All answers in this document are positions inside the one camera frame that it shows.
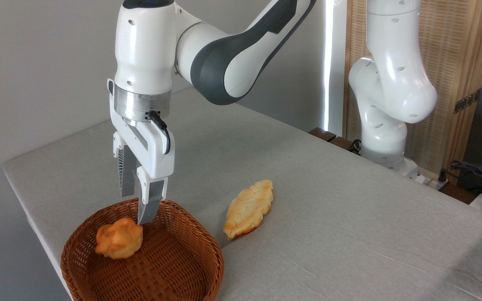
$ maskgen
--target bamboo panel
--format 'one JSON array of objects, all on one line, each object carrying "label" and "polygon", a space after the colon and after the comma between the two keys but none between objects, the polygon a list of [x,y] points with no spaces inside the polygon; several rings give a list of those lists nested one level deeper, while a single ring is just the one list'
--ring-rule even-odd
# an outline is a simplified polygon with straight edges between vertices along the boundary
[{"label": "bamboo panel", "polygon": [[[349,7],[350,49],[346,66],[369,55],[365,44],[366,0],[349,0]],[[405,155],[420,167],[438,173],[454,158],[464,156],[475,104],[457,114],[454,109],[457,101],[479,89],[482,83],[482,1],[423,0],[419,44],[438,101],[428,118],[407,125]],[[345,137],[360,139],[358,108],[348,82],[346,92]]]},{"label": "bamboo panel", "polygon": [[[478,35],[474,41],[474,46],[476,47],[477,53],[474,53],[472,57],[470,70],[467,73],[467,80],[463,81],[463,84],[461,85],[463,86],[461,87],[461,90],[464,94],[473,89],[479,88],[482,84],[482,22],[478,25]],[[454,122],[454,127],[450,128],[449,131],[450,137],[452,135],[454,138],[451,140],[451,143],[448,144],[444,168],[449,167],[451,160],[463,159],[476,106],[477,104],[474,103],[470,107],[464,109],[464,112],[461,111],[457,116],[453,117],[457,119],[457,122]]]}]

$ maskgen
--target basket rim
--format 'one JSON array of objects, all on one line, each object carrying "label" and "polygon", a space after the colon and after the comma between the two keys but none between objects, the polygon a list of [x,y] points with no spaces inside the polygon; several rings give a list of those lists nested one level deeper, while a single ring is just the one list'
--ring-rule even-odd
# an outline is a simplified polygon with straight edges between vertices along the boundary
[{"label": "basket rim", "polygon": [[[126,203],[130,204],[138,201],[139,201],[138,198],[125,200],[125,201],[117,202],[115,204],[111,204],[110,206],[107,206],[105,208],[102,208],[96,211],[94,214],[90,215],[90,217],[86,218],[69,236],[67,242],[64,244],[63,252],[61,254],[61,271],[62,271],[63,279],[67,284],[67,288],[74,300],[84,300],[80,295],[80,290],[77,287],[77,284],[73,281],[72,272],[69,268],[69,265],[70,265],[69,253],[71,252],[71,250],[75,248],[75,244],[77,244],[78,242],[78,240],[75,240],[74,237],[79,235],[82,232],[82,229],[86,227],[89,223],[91,223],[92,221],[95,221],[98,215],[104,214],[105,212],[108,212],[109,209],[120,206],[121,204],[126,204]],[[222,256],[222,251],[220,249],[220,246],[218,245],[218,242],[206,230],[206,228],[204,228],[199,223],[199,221],[195,219],[195,217],[193,217],[189,212],[187,212],[184,208],[182,208],[176,202],[173,202],[172,200],[162,200],[160,202],[160,206],[170,207],[171,209],[174,209],[178,213],[184,215],[184,217],[186,217],[191,222],[191,226],[195,228],[195,231],[200,233],[203,236],[202,238],[205,238],[205,242],[210,246],[209,248],[210,251],[213,251],[213,255],[216,258],[216,261],[218,263],[215,271],[216,278],[214,281],[214,284],[217,284],[216,285],[217,288],[214,288],[214,284],[212,284],[212,287],[209,290],[210,292],[212,292],[212,296],[206,295],[204,297],[204,300],[213,300],[214,297],[218,294],[218,291],[220,289],[220,286],[222,284],[222,280],[224,277],[224,257]]]}]

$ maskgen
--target flat pastry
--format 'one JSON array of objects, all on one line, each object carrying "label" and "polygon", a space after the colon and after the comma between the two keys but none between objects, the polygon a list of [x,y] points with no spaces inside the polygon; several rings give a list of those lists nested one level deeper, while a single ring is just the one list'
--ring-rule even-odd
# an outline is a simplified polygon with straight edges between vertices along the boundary
[{"label": "flat pastry", "polygon": [[96,254],[112,259],[128,258],[141,247],[142,226],[136,225],[130,217],[123,217],[113,225],[100,227],[96,242]]},{"label": "flat pastry", "polygon": [[230,203],[226,213],[223,230],[228,240],[247,234],[260,226],[272,202],[273,182],[270,180],[256,182],[249,189],[241,191]]}]

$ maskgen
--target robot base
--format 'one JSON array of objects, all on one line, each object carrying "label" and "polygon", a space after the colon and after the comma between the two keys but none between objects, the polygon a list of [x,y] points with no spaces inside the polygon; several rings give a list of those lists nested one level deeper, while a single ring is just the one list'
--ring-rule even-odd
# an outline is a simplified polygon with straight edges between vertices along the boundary
[{"label": "robot base", "polygon": [[418,183],[423,184],[425,182],[425,177],[419,173],[417,164],[414,161],[408,158],[402,158],[398,162],[390,163],[390,164],[381,164],[380,166],[384,166],[388,169],[395,171],[407,178],[410,178]]}]

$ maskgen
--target table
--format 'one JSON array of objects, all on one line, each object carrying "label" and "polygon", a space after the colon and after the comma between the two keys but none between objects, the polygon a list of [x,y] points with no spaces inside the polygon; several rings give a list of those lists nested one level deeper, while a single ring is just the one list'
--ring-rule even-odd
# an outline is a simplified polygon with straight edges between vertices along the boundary
[{"label": "table", "polygon": [[[168,198],[217,239],[218,300],[482,299],[482,211],[240,105],[172,96]],[[119,202],[110,122],[4,164],[56,272],[67,238]],[[262,226],[222,234],[239,191],[271,179]]]}]

